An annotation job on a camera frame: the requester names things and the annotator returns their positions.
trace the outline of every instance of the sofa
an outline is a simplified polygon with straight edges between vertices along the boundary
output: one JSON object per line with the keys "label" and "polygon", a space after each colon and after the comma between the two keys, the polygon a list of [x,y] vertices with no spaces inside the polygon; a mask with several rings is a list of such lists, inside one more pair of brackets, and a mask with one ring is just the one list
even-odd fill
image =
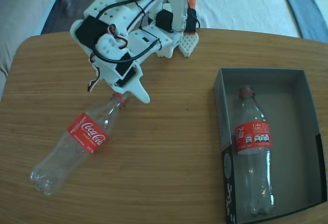
{"label": "sofa", "polygon": [[41,34],[55,1],[0,0],[0,98],[18,47]]}

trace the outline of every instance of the open box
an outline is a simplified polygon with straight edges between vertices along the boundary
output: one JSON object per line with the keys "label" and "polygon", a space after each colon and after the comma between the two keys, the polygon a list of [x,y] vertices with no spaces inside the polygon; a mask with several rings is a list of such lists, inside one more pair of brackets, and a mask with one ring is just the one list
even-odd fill
{"label": "open box", "polygon": [[[269,215],[243,216],[244,184],[234,129],[239,122],[239,87],[252,85],[272,137],[271,183],[275,205]],[[214,83],[219,119],[226,223],[254,223],[302,211],[327,201],[318,121],[305,72],[289,69],[224,68]]]}

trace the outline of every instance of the bottle bottom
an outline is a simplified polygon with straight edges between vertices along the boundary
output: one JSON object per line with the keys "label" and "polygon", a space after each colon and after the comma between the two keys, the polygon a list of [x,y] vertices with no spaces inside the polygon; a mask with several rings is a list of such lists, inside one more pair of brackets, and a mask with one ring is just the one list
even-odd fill
{"label": "bottle bottom", "polygon": [[30,179],[35,183],[35,188],[43,192],[45,195],[53,195],[53,188],[56,185],[53,181],[46,179],[45,176],[36,176],[33,172],[31,173]]}

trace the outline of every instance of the coca-cola bottle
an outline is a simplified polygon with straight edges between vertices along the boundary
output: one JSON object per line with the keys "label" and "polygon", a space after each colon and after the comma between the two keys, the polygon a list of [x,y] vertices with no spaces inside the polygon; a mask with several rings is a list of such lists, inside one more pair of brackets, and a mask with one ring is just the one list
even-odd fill
{"label": "coca-cola bottle", "polygon": [[109,102],[82,113],[62,134],[57,145],[31,172],[37,190],[52,195],[68,174],[105,141],[127,96],[115,93]]}
{"label": "coca-cola bottle", "polygon": [[255,100],[251,86],[239,90],[241,116],[235,129],[242,175],[243,216],[269,214],[274,205],[270,180],[271,136],[269,123]]}

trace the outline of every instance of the wooden table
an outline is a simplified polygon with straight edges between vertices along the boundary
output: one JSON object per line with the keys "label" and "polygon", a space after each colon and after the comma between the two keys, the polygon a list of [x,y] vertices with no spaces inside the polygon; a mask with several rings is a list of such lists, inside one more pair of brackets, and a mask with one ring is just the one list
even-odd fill
{"label": "wooden table", "polygon": [[[221,67],[305,69],[328,165],[328,45],[269,34],[199,30],[190,58],[155,55],[141,79],[151,102],[132,99],[114,133],[57,196],[29,180],[33,166],[85,107],[106,100],[105,82],[69,33],[19,48],[0,105],[0,223],[224,223],[213,82]],[[270,223],[327,223],[328,203]]]}

